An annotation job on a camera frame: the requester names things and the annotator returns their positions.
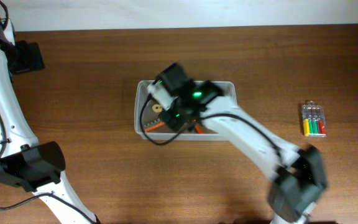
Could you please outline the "orange perforated cylinder tool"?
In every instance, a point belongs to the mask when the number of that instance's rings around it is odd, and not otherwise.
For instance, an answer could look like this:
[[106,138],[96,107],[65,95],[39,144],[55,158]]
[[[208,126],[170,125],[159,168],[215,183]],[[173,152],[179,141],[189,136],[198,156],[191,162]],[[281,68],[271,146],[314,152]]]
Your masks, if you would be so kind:
[[148,122],[147,124],[144,125],[144,131],[147,132],[151,132],[155,129],[158,129],[162,126],[165,125],[165,122],[162,121],[160,118],[157,118],[151,122]]

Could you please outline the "orange scraper with wooden handle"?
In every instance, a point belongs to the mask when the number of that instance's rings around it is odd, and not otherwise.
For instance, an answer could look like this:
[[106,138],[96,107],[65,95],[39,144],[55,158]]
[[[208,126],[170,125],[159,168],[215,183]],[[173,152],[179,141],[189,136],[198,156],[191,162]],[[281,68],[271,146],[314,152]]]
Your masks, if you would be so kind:
[[154,113],[161,113],[163,111],[163,107],[160,104],[154,104],[152,106],[152,111]]

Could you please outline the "orange handled pliers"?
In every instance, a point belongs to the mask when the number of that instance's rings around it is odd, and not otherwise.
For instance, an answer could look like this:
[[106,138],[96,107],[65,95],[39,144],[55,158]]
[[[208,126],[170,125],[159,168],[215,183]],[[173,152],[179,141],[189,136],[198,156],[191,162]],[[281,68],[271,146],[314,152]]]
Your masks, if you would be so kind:
[[201,127],[198,124],[195,125],[195,131],[198,134],[204,134],[204,131],[201,129]]

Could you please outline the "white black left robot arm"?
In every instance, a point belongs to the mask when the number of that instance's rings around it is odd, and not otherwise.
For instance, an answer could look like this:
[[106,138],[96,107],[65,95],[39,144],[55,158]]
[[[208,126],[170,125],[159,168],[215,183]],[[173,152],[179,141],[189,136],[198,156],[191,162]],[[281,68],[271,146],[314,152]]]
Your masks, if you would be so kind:
[[17,42],[10,18],[0,16],[0,183],[32,193],[18,206],[39,198],[61,223],[99,223],[70,185],[60,146],[39,143],[14,93],[13,75],[44,68],[38,44]]

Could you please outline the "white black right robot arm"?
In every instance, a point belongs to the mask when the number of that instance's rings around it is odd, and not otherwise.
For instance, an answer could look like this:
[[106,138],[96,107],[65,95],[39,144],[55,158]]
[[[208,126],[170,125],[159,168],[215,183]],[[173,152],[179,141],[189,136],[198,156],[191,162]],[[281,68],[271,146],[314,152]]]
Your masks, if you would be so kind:
[[149,98],[163,107],[168,127],[180,133],[185,124],[201,123],[247,156],[271,181],[268,204],[272,223],[308,223],[328,181],[320,151],[302,149],[252,118],[216,82],[201,83],[173,63],[147,87]]

